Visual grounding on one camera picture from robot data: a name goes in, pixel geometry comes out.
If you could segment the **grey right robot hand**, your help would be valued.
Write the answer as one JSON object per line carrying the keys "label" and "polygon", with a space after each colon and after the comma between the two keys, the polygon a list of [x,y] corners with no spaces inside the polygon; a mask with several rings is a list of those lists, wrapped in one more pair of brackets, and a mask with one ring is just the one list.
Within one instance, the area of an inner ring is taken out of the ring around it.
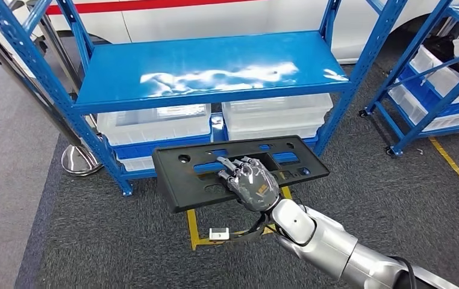
{"label": "grey right robot hand", "polygon": [[279,201],[281,190],[276,177],[260,160],[247,156],[233,161],[225,157],[216,160],[225,166],[218,176],[248,210],[265,212]]}

